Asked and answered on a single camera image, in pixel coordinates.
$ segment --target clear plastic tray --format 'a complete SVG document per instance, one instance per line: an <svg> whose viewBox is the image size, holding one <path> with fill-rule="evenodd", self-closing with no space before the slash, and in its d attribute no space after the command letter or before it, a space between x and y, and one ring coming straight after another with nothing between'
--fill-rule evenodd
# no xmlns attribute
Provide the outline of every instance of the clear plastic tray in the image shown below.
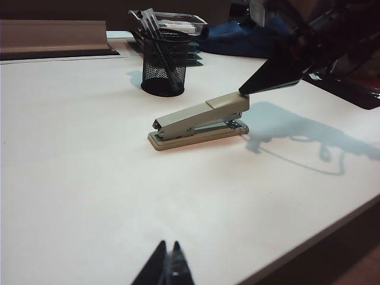
<svg viewBox="0 0 380 285"><path fill-rule="evenodd" d="M138 11L130 11L137 20ZM178 13L154 12L161 28L182 31L191 36L201 34L207 23L199 16Z"/></svg>

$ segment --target gray stapler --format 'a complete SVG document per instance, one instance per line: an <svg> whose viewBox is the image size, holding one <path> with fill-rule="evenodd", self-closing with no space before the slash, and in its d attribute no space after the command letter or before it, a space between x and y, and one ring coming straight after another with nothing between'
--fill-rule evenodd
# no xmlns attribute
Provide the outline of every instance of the gray stapler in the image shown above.
<svg viewBox="0 0 380 285"><path fill-rule="evenodd" d="M167 150L247 134L247 125L238 119L248 109L248 96L230 93L157 118L153 123L157 131L148 139L156 150Z"/></svg>

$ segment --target blue fabric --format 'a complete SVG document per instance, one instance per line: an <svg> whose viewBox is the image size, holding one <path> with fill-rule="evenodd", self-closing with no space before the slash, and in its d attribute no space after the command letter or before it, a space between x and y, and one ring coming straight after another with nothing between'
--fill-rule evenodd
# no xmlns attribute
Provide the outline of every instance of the blue fabric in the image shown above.
<svg viewBox="0 0 380 285"><path fill-rule="evenodd" d="M269 58L275 42L287 35L289 29L285 23L280 18L274 17L265 27L240 26L237 21L212 26L202 35L194 37L194 40L204 52Z"/></svg>

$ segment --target black mesh pencil holder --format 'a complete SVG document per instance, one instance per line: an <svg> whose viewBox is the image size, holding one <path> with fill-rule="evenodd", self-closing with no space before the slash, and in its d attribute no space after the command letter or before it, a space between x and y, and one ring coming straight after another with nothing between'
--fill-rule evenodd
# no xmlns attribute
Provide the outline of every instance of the black mesh pencil holder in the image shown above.
<svg viewBox="0 0 380 285"><path fill-rule="evenodd" d="M191 37L180 31L160 29L162 39L144 37L144 66L141 88L152 95L182 94L185 83L188 43Z"/></svg>

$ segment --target desk surface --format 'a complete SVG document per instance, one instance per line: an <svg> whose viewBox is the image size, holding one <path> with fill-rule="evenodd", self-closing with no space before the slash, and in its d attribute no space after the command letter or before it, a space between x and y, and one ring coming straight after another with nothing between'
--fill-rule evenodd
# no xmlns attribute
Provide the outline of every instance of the desk surface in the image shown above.
<svg viewBox="0 0 380 285"><path fill-rule="evenodd" d="M251 96L248 135L158 152L156 117L263 60L202 53L160 98L116 45L128 57L1 65L4 284L129 284L162 239L197 284L248 284L379 200L380 108L300 82Z"/></svg>

